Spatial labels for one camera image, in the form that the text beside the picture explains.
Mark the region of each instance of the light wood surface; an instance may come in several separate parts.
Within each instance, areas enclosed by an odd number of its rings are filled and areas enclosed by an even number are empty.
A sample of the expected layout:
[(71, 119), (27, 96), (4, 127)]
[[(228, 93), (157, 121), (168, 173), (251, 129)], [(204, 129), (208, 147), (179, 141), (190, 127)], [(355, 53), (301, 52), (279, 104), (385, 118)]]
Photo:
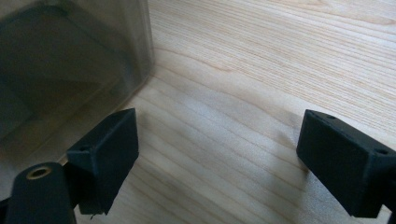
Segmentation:
[(78, 223), (387, 222), (349, 217), (295, 148), (314, 109), (396, 149), (394, 1), (148, 4), (156, 70), (124, 106), (140, 157)]

